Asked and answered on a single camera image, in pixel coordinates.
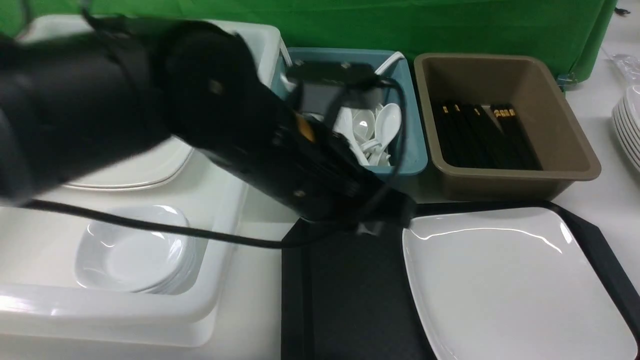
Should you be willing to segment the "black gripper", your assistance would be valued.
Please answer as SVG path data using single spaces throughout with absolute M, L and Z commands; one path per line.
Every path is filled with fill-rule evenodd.
M 234 123 L 210 159 L 311 223 L 407 228 L 416 203 L 359 165 L 345 137 L 292 111 Z

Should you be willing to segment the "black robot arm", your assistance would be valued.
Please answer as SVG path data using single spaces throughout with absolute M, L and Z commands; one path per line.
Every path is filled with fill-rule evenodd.
M 325 121 L 258 76 L 244 39 L 203 20 L 101 18 L 94 30 L 1 44 L 1 203 L 171 137 L 311 223 L 408 227 L 416 203 L 358 164 Z

